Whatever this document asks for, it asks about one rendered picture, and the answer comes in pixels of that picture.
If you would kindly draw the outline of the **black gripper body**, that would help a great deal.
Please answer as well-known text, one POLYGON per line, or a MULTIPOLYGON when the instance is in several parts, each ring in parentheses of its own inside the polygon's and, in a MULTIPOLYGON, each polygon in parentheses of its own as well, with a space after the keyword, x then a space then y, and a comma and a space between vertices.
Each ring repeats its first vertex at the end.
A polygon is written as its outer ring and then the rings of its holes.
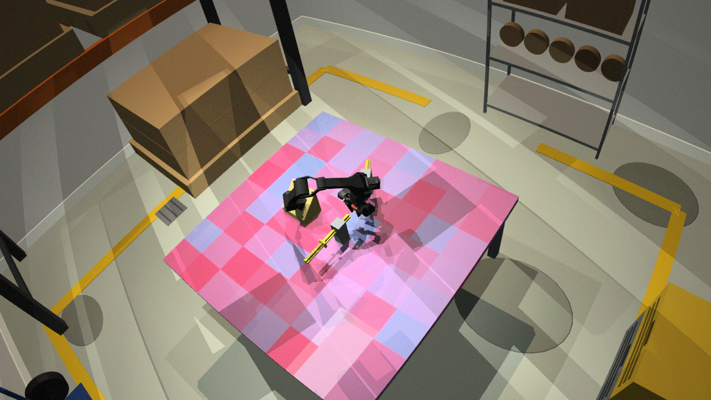
POLYGON ((344 199, 345 202, 351 202, 355 206, 359 207, 359 210, 362 215, 370 216, 370 214, 375 212, 375 207, 371 205, 371 203, 362 202, 363 193, 365 192, 354 194, 351 193, 349 189, 341 189, 341 191, 338 192, 338 198, 340 198, 341 200, 344 199))

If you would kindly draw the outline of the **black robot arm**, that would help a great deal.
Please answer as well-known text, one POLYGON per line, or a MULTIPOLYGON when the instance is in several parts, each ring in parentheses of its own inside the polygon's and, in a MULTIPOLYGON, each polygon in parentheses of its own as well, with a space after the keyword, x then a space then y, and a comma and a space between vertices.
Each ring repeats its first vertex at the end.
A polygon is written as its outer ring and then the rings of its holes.
POLYGON ((371 190, 380 189, 380 179, 378 176, 367 178, 367 174, 363 172, 356 172, 350 177, 343 178, 299 177, 294 180, 294 189, 282 193, 286 212, 291 212, 297 208, 302 212, 306 198, 313 197, 318 192, 326 189, 349 189, 354 194, 365 192, 362 198, 362 202, 365 202, 365 198, 370 198, 371 190), (317 189, 310 194, 307 179, 317 180, 317 189))

